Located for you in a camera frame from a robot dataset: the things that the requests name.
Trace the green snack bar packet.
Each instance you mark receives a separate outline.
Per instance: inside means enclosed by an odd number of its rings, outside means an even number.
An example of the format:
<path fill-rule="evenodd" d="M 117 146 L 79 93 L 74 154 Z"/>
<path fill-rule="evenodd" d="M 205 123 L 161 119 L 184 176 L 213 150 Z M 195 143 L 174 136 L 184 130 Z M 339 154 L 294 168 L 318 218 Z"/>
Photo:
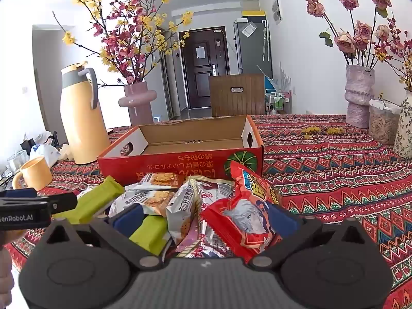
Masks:
<path fill-rule="evenodd" d="M 76 208 L 52 217 L 54 220 L 67 219 L 74 225 L 88 223 L 94 216 L 105 211 L 124 191 L 121 184 L 108 176 L 100 185 L 81 192 Z"/>

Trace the white cracker snack packet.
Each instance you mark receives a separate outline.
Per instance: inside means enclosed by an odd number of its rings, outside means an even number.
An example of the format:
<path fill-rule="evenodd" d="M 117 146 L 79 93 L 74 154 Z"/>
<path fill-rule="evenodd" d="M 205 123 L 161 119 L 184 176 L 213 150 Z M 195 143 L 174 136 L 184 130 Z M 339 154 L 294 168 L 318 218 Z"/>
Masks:
<path fill-rule="evenodd" d="M 144 214 L 166 218 L 166 208 L 174 195 L 173 191 L 126 191 L 113 201 L 108 215 L 113 217 L 131 205 L 139 204 Z"/>

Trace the red character snack bag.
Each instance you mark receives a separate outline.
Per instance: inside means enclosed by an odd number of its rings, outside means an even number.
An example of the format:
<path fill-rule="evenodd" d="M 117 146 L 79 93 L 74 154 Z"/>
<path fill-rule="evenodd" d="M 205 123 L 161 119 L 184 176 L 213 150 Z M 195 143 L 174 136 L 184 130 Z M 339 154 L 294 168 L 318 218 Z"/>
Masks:
<path fill-rule="evenodd" d="M 201 216 L 232 253 L 246 263 L 281 240 L 274 229 L 270 207 L 279 204 L 277 193 L 254 171 L 230 163 L 233 196 L 213 202 Z"/>

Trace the silver biscuit snack packet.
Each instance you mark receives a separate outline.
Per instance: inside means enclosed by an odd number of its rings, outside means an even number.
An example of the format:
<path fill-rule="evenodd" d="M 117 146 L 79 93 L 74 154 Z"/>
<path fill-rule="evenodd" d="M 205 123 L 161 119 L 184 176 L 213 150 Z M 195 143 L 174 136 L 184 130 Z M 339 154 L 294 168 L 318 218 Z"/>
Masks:
<path fill-rule="evenodd" d="M 166 207 L 168 231 L 179 245 L 188 234 L 191 222 L 197 215 L 199 191 L 195 179 L 190 177 L 174 194 Z"/>

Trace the orange cracker snack packet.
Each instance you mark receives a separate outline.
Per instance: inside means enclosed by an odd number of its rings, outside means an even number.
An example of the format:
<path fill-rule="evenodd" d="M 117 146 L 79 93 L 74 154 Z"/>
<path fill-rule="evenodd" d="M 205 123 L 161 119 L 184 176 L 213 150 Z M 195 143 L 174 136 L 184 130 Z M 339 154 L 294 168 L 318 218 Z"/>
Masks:
<path fill-rule="evenodd" d="M 138 183 L 125 187 L 126 191 L 167 191 L 178 189 L 184 181 L 182 175 L 176 173 L 148 173 Z"/>

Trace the yellow ceramic mug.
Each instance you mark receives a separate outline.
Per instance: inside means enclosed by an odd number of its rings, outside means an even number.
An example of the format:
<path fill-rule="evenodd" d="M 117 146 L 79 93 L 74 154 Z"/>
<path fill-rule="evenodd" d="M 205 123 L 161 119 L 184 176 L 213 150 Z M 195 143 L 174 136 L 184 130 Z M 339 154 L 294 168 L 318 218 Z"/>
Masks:
<path fill-rule="evenodd" d="M 52 182 L 52 173 L 44 157 L 29 160 L 13 178 L 13 189 L 22 189 L 20 179 L 23 178 L 28 188 L 41 191 Z"/>

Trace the white blue plastic bag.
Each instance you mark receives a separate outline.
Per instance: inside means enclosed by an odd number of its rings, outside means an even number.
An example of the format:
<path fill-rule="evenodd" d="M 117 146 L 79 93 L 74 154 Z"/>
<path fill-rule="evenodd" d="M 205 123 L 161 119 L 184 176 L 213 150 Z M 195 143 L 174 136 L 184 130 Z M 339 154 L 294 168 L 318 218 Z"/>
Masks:
<path fill-rule="evenodd" d="M 60 152 L 51 144 L 35 144 L 32 146 L 29 159 L 45 158 L 49 168 L 51 168 L 60 158 Z"/>

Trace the yellow thermos jug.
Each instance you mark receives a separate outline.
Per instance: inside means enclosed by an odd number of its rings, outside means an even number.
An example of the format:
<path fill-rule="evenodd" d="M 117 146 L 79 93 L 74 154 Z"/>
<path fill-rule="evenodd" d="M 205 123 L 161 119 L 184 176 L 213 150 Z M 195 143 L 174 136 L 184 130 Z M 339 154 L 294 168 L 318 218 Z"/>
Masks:
<path fill-rule="evenodd" d="M 110 146 L 98 100 L 94 69 L 72 64 L 62 69 L 60 114 L 76 164 L 96 161 Z"/>

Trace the fallen yellow petals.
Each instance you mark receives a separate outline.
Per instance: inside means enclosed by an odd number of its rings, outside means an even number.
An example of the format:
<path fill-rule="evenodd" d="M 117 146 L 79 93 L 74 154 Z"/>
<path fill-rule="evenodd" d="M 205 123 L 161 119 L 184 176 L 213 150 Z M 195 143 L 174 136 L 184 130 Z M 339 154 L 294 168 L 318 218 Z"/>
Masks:
<path fill-rule="evenodd" d="M 301 130 L 306 140 L 312 139 L 319 135 L 343 135 L 345 130 L 343 128 L 331 127 L 321 128 L 319 126 L 309 126 Z"/>

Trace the red orange cardboard box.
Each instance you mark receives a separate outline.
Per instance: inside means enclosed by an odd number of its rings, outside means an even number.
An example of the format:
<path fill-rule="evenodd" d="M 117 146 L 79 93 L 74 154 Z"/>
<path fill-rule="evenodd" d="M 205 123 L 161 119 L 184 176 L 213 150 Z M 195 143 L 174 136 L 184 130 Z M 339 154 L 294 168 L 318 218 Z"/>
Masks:
<path fill-rule="evenodd" d="M 147 173 L 228 179 L 232 161 L 262 174 L 263 154 L 256 124 L 240 115 L 135 126 L 97 160 L 103 176 L 127 186 Z"/>

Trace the pink glass vase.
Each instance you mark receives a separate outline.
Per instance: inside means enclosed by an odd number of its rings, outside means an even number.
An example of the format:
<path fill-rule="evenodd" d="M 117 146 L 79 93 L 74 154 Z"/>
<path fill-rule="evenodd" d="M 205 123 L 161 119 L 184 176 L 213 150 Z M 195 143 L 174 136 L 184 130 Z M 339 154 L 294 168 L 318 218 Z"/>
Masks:
<path fill-rule="evenodd" d="M 152 124 L 151 102 L 156 100 L 157 93 L 148 89 L 146 82 L 138 82 L 124 86 L 125 96 L 120 98 L 120 107 L 128 109 L 132 126 Z"/>

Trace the floral white vase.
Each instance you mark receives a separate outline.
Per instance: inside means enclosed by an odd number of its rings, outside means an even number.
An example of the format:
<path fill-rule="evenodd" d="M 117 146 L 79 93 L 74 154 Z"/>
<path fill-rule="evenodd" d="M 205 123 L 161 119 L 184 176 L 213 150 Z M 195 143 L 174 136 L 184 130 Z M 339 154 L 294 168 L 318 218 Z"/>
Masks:
<path fill-rule="evenodd" d="M 406 90 L 406 97 L 401 103 L 397 133 L 394 140 L 394 152 L 402 158 L 412 157 L 412 126 L 411 107 L 412 95 L 410 90 Z"/>

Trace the brown wooden chair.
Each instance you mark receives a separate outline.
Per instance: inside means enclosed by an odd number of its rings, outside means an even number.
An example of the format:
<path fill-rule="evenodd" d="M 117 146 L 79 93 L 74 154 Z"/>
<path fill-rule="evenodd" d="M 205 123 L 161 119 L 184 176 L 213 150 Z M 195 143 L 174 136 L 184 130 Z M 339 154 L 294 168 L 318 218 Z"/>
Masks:
<path fill-rule="evenodd" d="M 262 74 L 209 77 L 212 116 L 265 114 Z"/>

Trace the clear cereal container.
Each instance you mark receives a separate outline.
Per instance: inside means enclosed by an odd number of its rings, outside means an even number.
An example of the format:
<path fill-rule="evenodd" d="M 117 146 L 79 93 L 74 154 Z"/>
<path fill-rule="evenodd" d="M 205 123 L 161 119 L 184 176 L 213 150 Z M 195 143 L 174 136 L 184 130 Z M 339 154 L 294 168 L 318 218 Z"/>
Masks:
<path fill-rule="evenodd" d="M 400 107 L 386 100 L 370 100 L 370 124 L 368 132 L 384 145 L 394 145 Z"/>

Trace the textured lilac vase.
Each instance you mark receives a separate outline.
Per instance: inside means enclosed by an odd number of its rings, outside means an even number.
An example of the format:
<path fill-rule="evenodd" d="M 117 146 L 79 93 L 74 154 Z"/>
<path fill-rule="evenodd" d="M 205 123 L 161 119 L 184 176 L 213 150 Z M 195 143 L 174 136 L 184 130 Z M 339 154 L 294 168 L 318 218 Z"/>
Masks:
<path fill-rule="evenodd" d="M 348 102 L 346 123 L 367 129 L 370 124 L 370 100 L 375 83 L 374 70 L 359 65 L 346 66 L 344 97 Z"/>

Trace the grey refrigerator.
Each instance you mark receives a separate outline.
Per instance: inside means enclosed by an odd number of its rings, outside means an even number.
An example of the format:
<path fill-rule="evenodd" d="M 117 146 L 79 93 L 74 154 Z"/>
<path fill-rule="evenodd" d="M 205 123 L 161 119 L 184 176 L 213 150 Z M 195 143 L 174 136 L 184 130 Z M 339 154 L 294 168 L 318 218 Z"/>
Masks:
<path fill-rule="evenodd" d="M 270 33 L 266 17 L 238 18 L 233 28 L 239 74 L 263 73 L 272 78 Z"/>

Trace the dark brown entry door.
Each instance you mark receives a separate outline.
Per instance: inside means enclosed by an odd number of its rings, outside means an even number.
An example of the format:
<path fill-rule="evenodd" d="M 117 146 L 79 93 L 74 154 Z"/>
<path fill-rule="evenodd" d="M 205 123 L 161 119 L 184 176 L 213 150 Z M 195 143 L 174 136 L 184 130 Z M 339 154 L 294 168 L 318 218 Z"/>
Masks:
<path fill-rule="evenodd" d="M 230 73 L 225 29 L 190 30 L 182 48 L 188 107 L 211 106 L 210 78 Z"/>

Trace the pink yellow blossom branches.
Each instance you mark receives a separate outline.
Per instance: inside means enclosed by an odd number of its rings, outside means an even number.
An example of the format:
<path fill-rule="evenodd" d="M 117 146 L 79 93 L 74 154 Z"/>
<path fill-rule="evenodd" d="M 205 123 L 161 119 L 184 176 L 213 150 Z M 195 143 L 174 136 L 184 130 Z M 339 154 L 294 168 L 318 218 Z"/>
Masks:
<path fill-rule="evenodd" d="M 183 48 L 190 36 L 173 40 L 180 26 L 192 23 L 194 12 L 185 11 L 177 22 L 167 21 L 162 7 L 171 0 L 112 0 L 104 7 L 103 0 L 73 0 L 85 7 L 91 17 L 89 31 L 100 39 L 101 49 L 90 49 L 79 44 L 64 27 L 62 41 L 98 55 L 111 73 L 122 76 L 122 85 L 142 82 L 160 62 L 161 57 Z"/>

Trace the dried pink roses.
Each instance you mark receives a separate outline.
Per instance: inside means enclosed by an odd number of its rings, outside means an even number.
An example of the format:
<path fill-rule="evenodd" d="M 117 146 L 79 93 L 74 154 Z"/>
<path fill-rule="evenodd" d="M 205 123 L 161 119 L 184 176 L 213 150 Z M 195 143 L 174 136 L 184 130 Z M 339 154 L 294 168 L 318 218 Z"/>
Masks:
<path fill-rule="evenodd" d="M 305 0 L 307 13 L 323 18 L 328 29 L 320 33 L 328 47 L 337 47 L 349 65 L 363 66 L 369 70 L 377 63 L 388 64 L 406 84 L 411 79 L 411 34 L 397 26 L 394 16 L 389 16 L 391 0 L 372 0 L 374 21 L 369 25 L 353 17 L 353 11 L 360 7 L 358 0 L 339 0 L 349 12 L 352 30 L 345 31 L 333 25 L 327 16 L 321 0 Z"/>

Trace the yellow box atop fridge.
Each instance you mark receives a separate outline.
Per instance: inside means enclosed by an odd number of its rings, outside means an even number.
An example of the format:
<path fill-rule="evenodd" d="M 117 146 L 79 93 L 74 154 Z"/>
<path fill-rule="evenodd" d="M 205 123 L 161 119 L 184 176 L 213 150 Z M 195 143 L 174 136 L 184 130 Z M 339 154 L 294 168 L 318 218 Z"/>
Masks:
<path fill-rule="evenodd" d="M 243 18 L 260 17 L 265 18 L 265 11 L 242 11 Z"/>

